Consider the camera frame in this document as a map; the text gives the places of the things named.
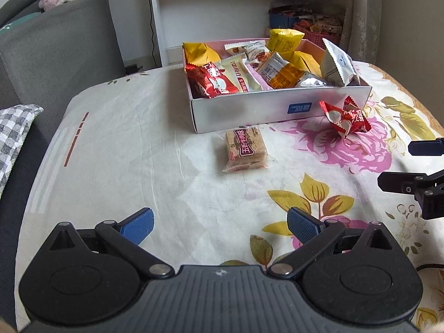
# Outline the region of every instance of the blue label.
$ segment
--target blue label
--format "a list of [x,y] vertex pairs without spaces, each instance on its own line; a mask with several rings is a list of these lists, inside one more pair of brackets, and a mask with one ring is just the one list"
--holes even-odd
[[310,102],[303,102],[302,104],[290,104],[288,105],[287,114],[306,113],[307,111],[310,111],[310,109],[311,109]]

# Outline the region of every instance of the white cardboard box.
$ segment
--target white cardboard box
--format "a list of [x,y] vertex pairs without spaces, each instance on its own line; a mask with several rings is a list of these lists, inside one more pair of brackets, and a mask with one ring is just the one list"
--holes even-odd
[[[225,44],[253,40],[257,39],[205,43],[223,59],[228,56],[224,49]],[[303,40],[298,50],[312,54],[318,63],[321,62],[324,56],[324,50],[308,40]],[[343,107],[347,96],[351,96],[358,107],[363,109],[372,91],[372,87],[363,79],[360,79],[361,86],[267,90],[223,95],[208,99],[193,96],[186,73],[184,77],[190,100],[191,116],[195,131],[198,134],[235,129],[247,125],[323,116],[324,112],[319,106],[319,101],[323,100],[334,106]]]

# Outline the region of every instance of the black cable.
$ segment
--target black cable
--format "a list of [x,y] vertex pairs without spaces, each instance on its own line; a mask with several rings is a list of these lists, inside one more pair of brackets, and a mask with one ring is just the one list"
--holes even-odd
[[423,264],[421,266],[419,266],[417,268],[417,272],[419,272],[422,269],[427,269],[427,268],[438,268],[438,269],[444,269],[444,264],[436,264],[436,263],[431,263],[431,264]]
[[153,50],[151,52],[151,55],[153,55],[153,60],[154,60],[154,65],[157,66],[157,62],[156,62],[156,58],[154,57],[154,30],[153,30],[153,6],[151,4],[151,0],[148,0],[149,4],[150,4],[150,14],[151,14],[151,18],[150,18],[150,29],[151,29],[151,42],[153,44]]

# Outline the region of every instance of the gray sofa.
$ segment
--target gray sofa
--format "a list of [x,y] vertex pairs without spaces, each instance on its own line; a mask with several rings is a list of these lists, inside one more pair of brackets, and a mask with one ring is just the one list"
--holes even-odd
[[[38,11],[38,0],[10,0],[0,27]],[[0,109],[37,104],[35,120],[0,199],[0,317],[15,326],[14,271],[27,197],[72,97],[125,75],[108,0],[57,6],[0,35]]]

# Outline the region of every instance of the curtain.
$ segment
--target curtain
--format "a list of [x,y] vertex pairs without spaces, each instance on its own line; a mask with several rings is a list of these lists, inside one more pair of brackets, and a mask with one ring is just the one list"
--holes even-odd
[[376,62],[381,10],[382,0],[348,0],[340,47],[353,60]]

